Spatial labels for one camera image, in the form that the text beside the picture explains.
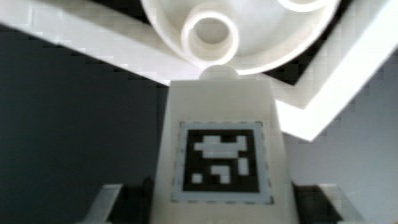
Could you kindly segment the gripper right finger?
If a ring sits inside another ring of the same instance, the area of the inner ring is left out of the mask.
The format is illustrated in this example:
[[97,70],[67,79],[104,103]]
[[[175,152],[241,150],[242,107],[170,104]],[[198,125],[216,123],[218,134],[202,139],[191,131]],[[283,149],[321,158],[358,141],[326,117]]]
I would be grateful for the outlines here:
[[299,224],[365,224],[337,184],[294,185]]

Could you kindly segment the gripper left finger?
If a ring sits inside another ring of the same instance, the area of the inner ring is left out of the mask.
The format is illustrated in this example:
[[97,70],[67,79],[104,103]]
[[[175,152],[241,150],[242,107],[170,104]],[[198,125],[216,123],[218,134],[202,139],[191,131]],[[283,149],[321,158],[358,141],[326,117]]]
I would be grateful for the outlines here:
[[139,186],[106,184],[77,224],[150,224],[154,178]]

